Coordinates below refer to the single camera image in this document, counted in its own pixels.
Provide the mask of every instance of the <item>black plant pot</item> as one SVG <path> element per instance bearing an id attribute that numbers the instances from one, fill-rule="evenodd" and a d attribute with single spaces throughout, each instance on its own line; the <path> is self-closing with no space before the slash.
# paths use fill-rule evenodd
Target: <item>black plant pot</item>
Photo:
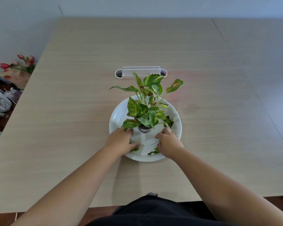
<path id="1" fill-rule="evenodd" d="M 147 133 L 147 132 L 150 132 L 151 131 L 151 129 L 152 129 L 152 127 L 150 126 L 150 127 L 146 127 L 145 125 L 140 125 L 139 127 L 138 127 L 138 129 L 142 132 L 142 133 Z"/>

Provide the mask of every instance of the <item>white plastic holder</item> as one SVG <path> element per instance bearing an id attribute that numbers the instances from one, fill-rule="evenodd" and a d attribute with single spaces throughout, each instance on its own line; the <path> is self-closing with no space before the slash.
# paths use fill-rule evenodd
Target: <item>white plastic holder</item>
<path id="1" fill-rule="evenodd" d="M 150 74 L 164 74 L 164 78 L 168 75 L 168 72 L 165 69 L 161 69 L 160 67 L 123 67 L 122 69 L 117 70 L 114 73 L 114 76 L 118 79 L 128 79 L 134 78 L 133 72 L 134 71 L 139 78 L 145 78 Z"/>

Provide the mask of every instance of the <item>white plate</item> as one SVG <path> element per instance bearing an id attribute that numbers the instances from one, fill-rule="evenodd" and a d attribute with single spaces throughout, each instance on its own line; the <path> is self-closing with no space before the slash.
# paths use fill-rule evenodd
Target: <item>white plate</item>
<path id="1" fill-rule="evenodd" d="M 137 96 L 134 95 L 131 97 L 134 100 L 138 100 Z M 128 117 L 128 104 L 129 98 L 126 98 L 121 103 L 118 104 L 118 106 L 114 109 L 110 121 L 109 121 L 109 132 L 112 133 L 115 129 L 120 128 L 123 124 L 123 122 L 126 119 L 132 119 L 132 117 Z M 173 119 L 174 124 L 172 126 L 172 131 L 174 134 L 180 139 L 181 137 L 181 121 L 179 118 L 179 115 L 177 111 L 174 109 L 172 105 L 170 105 L 169 102 L 166 100 L 162 100 L 163 103 L 168 104 L 168 108 L 163 108 L 165 111 L 165 114 L 167 116 L 170 116 L 171 119 Z M 164 156 L 159 154 L 152 154 L 148 155 L 151 151 L 156 148 L 158 144 L 158 139 L 155 138 L 155 135 L 162 131 L 164 126 L 162 124 L 158 124 L 155 126 L 155 129 L 151 129 L 148 133 L 142 133 L 138 128 L 133 128 L 134 134 L 131 137 L 131 140 L 133 142 L 139 142 L 141 144 L 140 148 L 136 152 L 129 152 L 125 156 L 127 156 L 130 159 L 140 161 L 140 162 L 153 162 L 160 159 L 163 159 Z"/>

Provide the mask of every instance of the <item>person's right arm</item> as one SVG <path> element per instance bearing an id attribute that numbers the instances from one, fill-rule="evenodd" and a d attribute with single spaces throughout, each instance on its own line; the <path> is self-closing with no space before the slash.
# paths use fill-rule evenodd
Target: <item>person's right arm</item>
<path id="1" fill-rule="evenodd" d="M 283 226 L 283 212 L 185 149 L 169 128 L 156 135 L 158 150 L 185 173 L 220 221 L 241 226 Z"/>

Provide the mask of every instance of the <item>white wall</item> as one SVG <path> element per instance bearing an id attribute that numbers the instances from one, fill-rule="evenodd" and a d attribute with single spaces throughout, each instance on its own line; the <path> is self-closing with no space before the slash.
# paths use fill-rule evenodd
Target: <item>white wall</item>
<path id="1" fill-rule="evenodd" d="M 59 0 L 66 16 L 283 17 L 283 0 Z"/>
<path id="2" fill-rule="evenodd" d="M 0 63 L 16 54 L 38 59 L 60 16 L 55 0 L 0 0 Z"/>

